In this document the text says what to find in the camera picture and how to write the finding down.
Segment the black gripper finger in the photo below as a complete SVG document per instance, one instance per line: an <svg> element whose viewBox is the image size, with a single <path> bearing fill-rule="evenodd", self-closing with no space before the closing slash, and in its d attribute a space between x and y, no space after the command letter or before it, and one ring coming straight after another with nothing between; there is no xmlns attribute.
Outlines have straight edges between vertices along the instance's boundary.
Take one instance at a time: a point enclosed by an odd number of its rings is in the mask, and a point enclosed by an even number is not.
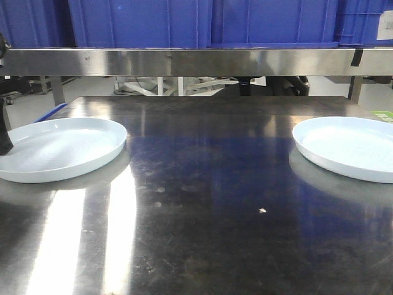
<svg viewBox="0 0 393 295"><path fill-rule="evenodd" d="M8 154L14 147L6 127L4 115L4 99L1 98L1 119L0 119L0 154Z"/></svg>

